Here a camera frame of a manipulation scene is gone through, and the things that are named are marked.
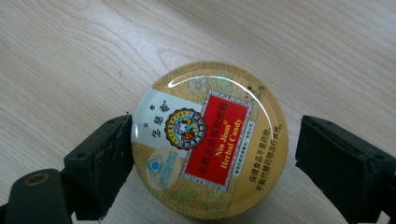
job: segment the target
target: candy tin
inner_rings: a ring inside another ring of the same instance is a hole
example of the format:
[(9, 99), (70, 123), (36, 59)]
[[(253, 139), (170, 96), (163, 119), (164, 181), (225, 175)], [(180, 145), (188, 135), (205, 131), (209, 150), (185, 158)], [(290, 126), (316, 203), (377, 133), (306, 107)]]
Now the candy tin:
[(190, 63), (155, 82), (132, 131), (140, 178), (160, 202), (189, 217), (248, 210), (273, 188), (288, 154), (275, 96), (227, 63)]

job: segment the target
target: wood grain surface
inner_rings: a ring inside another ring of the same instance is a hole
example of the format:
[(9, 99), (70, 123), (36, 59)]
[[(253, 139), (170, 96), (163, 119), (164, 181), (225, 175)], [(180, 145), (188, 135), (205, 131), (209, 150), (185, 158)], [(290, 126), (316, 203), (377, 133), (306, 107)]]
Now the wood grain surface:
[(394, 0), (0, 1), (0, 204), (18, 178), (61, 170), (155, 80), (201, 60), (253, 72), (280, 101), (290, 150), (276, 187), (240, 216), (202, 221), (161, 205), (133, 170), (101, 223), (346, 223), (294, 166), (300, 119), (396, 156)]

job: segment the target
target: tin lid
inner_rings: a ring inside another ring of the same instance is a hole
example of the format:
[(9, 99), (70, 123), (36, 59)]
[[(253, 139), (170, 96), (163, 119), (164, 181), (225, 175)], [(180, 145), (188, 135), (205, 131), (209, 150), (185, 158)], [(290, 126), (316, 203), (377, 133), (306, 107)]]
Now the tin lid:
[(132, 152), (160, 202), (202, 219), (262, 200), (288, 155), (288, 127), (271, 91), (226, 63), (181, 66), (154, 83), (134, 115)]

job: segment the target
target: round tin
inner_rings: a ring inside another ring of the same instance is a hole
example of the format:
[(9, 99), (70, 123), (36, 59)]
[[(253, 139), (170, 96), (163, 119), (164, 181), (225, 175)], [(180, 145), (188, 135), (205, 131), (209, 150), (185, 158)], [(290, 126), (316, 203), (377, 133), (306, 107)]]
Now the round tin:
[(154, 83), (134, 115), (132, 152), (160, 202), (202, 219), (262, 200), (288, 155), (288, 127), (267, 86), (226, 63), (190, 63)]

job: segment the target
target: red rectangle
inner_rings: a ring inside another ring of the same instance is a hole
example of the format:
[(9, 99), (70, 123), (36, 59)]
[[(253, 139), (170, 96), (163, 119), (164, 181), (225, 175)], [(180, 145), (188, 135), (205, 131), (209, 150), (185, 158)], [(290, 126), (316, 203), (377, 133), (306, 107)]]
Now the red rectangle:
[(205, 138), (191, 152), (185, 173), (225, 185), (248, 107), (211, 95), (204, 119)]

